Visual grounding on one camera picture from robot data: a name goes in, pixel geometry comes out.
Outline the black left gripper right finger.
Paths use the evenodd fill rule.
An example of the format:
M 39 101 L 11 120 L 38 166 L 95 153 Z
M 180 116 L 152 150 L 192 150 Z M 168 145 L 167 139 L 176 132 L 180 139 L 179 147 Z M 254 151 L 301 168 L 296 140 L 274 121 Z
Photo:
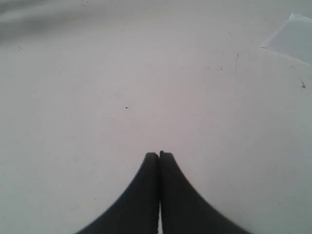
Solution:
M 247 234 L 209 203 L 187 180 L 174 155 L 159 154 L 161 223 L 164 234 Z

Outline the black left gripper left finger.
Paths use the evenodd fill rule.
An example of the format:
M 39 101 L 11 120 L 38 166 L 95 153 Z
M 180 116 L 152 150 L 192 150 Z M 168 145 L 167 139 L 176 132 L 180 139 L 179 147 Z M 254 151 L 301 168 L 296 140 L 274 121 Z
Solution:
M 147 153 L 122 195 L 79 234 L 157 234 L 159 221 L 159 157 Z

